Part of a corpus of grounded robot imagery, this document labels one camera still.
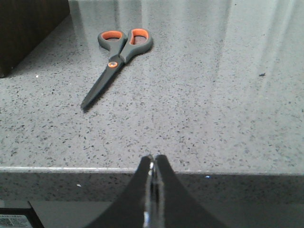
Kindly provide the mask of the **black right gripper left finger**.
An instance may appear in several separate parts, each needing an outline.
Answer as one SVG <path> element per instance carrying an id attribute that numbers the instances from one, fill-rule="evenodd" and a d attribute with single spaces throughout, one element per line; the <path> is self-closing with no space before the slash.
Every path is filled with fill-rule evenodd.
<path id="1" fill-rule="evenodd" d="M 144 226 L 146 183 L 151 156 L 141 158 L 132 179 L 121 195 L 87 228 L 142 228 Z"/>

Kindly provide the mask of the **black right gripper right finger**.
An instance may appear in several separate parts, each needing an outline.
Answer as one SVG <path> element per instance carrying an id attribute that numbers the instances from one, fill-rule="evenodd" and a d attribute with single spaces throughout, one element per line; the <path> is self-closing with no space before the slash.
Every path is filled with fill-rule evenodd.
<path id="1" fill-rule="evenodd" d="M 168 158 L 158 155 L 154 163 L 156 215 L 159 228 L 225 228 L 185 189 Z"/>

